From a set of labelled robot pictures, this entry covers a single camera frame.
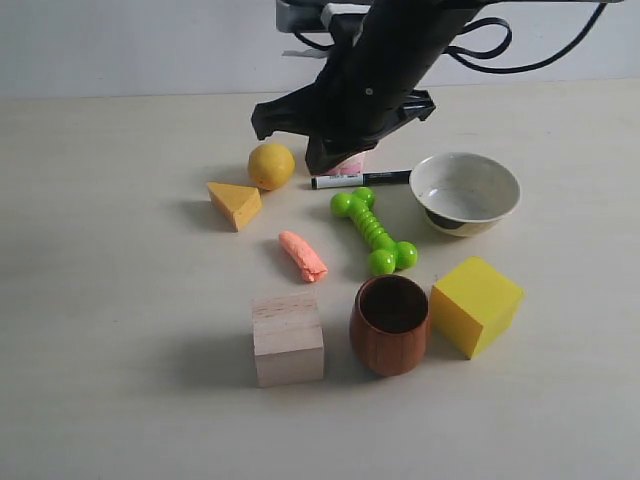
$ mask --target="white wall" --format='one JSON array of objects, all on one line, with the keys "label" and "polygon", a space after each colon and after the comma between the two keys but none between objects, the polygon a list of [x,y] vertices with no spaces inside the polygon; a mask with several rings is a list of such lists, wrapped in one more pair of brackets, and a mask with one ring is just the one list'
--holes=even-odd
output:
[{"label": "white wall", "polygon": [[[511,4],[514,44],[493,65],[540,60],[563,47],[594,4]],[[640,2],[611,5],[587,40],[536,73],[482,75],[442,58],[423,84],[640,76]],[[499,29],[461,44],[495,45]],[[282,57],[303,47],[275,29],[274,0],[0,0],[0,98],[286,91],[321,61]]]}]

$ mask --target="wooden block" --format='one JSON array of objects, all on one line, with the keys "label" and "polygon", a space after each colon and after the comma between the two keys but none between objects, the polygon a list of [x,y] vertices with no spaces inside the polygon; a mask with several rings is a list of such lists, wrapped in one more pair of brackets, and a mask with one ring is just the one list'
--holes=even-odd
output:
[{"label": "wooden block", "polygon": [[322,379],[324,342],[315,296],[254,300],[253,345],[261,387]]},{"label": "wooden block", "polygon": [[262,208],[260,192],[255,187],[209,182],[207,188],[211,203],[224,213],[236,232],[242,230]]},{"label": "wooden block", "polygon": [[433,286],[432,325],[468,358],[511,326],[524,290],[487,262],[471,257]]}]

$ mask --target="wooden cup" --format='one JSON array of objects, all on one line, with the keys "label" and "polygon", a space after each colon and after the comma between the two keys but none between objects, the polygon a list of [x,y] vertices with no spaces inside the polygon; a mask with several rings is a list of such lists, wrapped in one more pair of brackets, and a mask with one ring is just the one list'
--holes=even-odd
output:
[{"label": "wooden cup", "polygon": [[356,356],[382,376],[413,369],[431,333],[429,301],[419,285],[400,275],[365,282],[356,295],[349,337]]}]

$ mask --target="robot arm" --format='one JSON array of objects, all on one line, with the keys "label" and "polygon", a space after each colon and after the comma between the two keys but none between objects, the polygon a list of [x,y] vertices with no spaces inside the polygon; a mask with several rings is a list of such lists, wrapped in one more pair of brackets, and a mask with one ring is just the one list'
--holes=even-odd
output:
[{"label": "robot arm", "polygon": [[[596,2],[601,5],[593,23],[604,3],[617,1],[622,0]],[[305,161],[313,175],[375,148],[382,138],[416,118],[426,120],[435,105],[426,91],[414,90],[415,86],[482,8],[498,3],[277,2],[278,30],[297,34],[328,31],[334,45],[315,82],[280,99],[256,105],[251,121],[260,140],[275,131],[309,137]]]}]

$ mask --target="pink object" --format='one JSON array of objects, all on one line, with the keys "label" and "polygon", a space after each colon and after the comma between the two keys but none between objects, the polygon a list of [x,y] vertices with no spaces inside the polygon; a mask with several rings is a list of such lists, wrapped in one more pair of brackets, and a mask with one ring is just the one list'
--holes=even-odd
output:
[{"label": "pink object", "polygon": [[366,152],[361,152],[349,157],[337,167],[329,170],[325,175],[356,175],[362,173],[365,155]]},{"label": "pink object", "polygon": [[282,232],[278,235],[282,248],[291,255],[300,267],[300,273],[305,281],[313,283],[322,279],[329,270],[318,254],[311,248],[306,240],[293,232]]}]

